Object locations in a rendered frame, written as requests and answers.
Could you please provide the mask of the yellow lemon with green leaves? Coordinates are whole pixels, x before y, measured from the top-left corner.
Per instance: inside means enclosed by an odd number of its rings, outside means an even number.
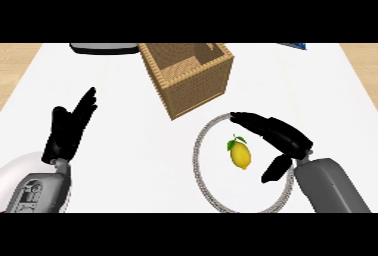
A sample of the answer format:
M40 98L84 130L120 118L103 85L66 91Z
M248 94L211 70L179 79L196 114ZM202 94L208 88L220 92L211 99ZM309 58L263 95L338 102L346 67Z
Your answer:
M233 139L227 142L227 151L230 152L232 163L245 170L251 164L251 152L247 141L241 136L233 136Z

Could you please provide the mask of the round white placemat grey rim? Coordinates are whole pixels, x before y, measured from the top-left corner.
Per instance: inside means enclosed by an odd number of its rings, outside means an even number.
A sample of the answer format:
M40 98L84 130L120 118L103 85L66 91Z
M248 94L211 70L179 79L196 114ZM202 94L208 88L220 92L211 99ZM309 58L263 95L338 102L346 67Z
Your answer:
M238 142L251 153L245 169L233 164L227 143ZM193 172L201 193L221 213L278 213L291 196L294 167L278 181L261 182L261 176L281 152L230 122L230 114L216 117L204 126L193 148Z

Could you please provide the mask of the dark grey flat appliance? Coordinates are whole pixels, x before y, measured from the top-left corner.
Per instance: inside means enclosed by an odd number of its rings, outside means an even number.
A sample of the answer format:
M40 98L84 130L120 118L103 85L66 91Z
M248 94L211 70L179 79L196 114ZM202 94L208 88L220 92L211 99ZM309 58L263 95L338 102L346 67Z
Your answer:
M136 43L71 43L69 47L78 54L123 55L139 52Z

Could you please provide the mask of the brown wicker basket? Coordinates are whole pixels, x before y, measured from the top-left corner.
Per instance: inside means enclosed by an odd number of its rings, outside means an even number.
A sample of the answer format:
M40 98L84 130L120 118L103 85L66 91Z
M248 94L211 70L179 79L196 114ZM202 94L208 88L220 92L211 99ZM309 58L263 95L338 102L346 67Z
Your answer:
M233 54L223 43L140 43L139 50L174 120L224 93Z

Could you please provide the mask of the blue triangular object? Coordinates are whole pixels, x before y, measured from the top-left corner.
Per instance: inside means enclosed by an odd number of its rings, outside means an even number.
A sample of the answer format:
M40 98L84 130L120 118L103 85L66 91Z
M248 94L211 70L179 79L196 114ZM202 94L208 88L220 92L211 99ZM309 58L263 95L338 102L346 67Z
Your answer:
M285 45L292 48L297 48L297 49L301 49L301 50L307 50L306 43L278 43L278 44Z

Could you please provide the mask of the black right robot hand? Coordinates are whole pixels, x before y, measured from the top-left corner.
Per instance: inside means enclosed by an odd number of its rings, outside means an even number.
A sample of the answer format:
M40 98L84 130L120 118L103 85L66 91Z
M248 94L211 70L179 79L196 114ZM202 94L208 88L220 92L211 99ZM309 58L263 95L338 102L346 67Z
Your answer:
M313 142L306 135L283 121L270 117L232 112L230 121L257 134L281 151L261 176L261 182L278 181L292 166L292 160L303 160L310 152Z

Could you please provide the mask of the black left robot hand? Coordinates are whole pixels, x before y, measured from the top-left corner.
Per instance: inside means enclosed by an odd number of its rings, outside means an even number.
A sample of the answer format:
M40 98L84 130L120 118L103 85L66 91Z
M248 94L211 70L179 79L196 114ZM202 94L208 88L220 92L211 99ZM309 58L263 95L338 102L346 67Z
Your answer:
M46 164L58 159L71 161L74 158L83 132L97 109L94 95L96 89L90 88L72 112L62 106L53 108L50 135L41 156Z

